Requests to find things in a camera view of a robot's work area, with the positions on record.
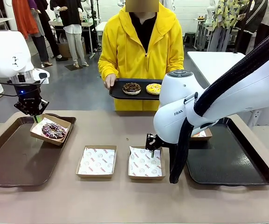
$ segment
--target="donut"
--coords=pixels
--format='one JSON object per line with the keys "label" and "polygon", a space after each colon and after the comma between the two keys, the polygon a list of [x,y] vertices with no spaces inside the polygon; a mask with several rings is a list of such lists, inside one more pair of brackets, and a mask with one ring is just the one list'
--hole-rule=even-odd
{"label": "donut", "polygon": [[147,85],[146,90],[149,94],[159,95],[161,91],[161,85],[157,83],[152,83]]}
{"label": "donut", "polygon": [[50,139],[62,139],[66,134],[62,126],[53,123],[45,124],[42,128],[42,133]]}
{"label": "donut", "polygon": [[137,83],[126,83],[123,86],[123,92],[128,95],[138,95],[141,92],[142,88]]}

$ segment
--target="black serving tray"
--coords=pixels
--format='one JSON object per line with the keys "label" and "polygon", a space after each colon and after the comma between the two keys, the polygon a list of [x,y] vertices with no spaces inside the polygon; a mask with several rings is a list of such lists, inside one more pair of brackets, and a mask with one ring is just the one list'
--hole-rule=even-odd
{"label": "black serving tray", "polygon": [[[142,91],[135,96],[127,95],[123,92],[123,86],[126,83],[137,83],[142,88]],[[136,99],[136,100],[159,100],[159,95],[151,95],[147,93],[146,87],[149,84],[161,84],[161,79],[140,79],[140,78],[118,78],[113,87],[110,89],[110,95],[116,99]]]}
{"label": "black serving tray", "polygon": [[269,185],[269,167],[230,118],[210,128],[207,142],[191,141],[187,167],[200,184]]}
{"label": "black serving tray", "polygon": [[31,137],[30,130],[34,119],[18,118],[0,136],[0,187],[38,187],[49,180],[69,139],[76,118],[48,115],[71,123],[65,141],[60,146],[56,146]]}

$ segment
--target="sprinkled donut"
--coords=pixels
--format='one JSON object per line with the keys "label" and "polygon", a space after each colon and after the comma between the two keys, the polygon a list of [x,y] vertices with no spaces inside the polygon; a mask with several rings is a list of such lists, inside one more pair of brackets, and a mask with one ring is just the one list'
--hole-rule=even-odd
{"label": "sprinkled donut", "polygon": [[62,139],[65,136],[65,129],[58,125],[47,123],[42,128],[42,133],[50,139]]}

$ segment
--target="white pants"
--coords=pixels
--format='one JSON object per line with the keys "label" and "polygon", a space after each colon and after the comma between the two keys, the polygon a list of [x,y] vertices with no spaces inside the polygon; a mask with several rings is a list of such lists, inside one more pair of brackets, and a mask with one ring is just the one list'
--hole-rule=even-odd
{"label": "white pants", "polygon": [[69,49],[71,52],[71,56],[74,63],[78,63],[77,52],[80,56],[80,60],[82,61],[82,65],[86,65],[86,59],[84,59],[84,51],[83,51],[83,44],[82,44],[82,35],[81,34],[70,34],[66,32],[66,37],[69,44]]}

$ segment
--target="yellow hoodie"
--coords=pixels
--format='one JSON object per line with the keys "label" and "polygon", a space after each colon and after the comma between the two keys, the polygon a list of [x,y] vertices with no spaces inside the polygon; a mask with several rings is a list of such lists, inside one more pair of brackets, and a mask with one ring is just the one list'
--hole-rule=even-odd
{"label": "yellow hoodie", "polygon": [[[170,71],[183,69],[182,30],[175,13],[159,4],[148,52],[141,44],[129,13],[122,8],[106,24],[98,67],[104,80],[117,78],[163,79]],[[117,111],[156,111],[158,101],[117,100]]]}

